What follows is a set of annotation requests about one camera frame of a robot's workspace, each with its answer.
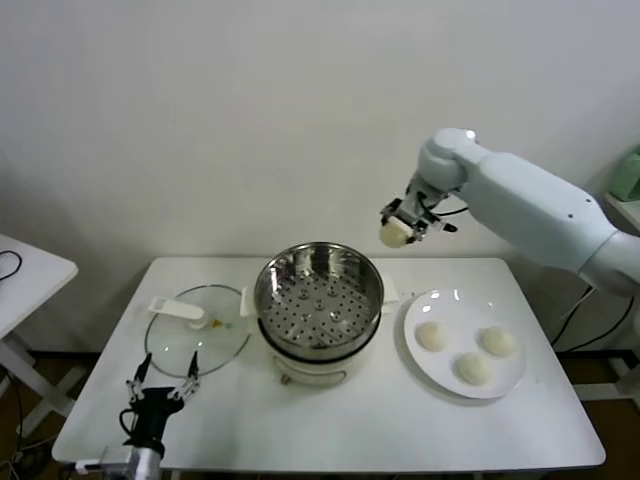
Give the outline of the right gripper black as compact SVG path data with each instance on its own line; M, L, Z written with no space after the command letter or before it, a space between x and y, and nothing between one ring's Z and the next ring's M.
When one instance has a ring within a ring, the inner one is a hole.
M397 212L397 218L410 225L411 235L407 243L421 242L431 226L440 221L433 209L440 203L440 192L427 187L406 190L402 198L395 198L380 211L381 225L388 223Z

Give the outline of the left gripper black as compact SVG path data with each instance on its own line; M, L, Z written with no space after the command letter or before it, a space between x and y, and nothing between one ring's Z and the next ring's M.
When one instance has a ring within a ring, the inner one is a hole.
M184 400L189 400L200 387L198 352L195 351L191 357L186 379L174 388L153 387L143 390L142 384L151 360L152 354L147 353L133 379L126 381L134 413L130 444L137 448L163 449L162 439L169 418L180 412L185 406Z

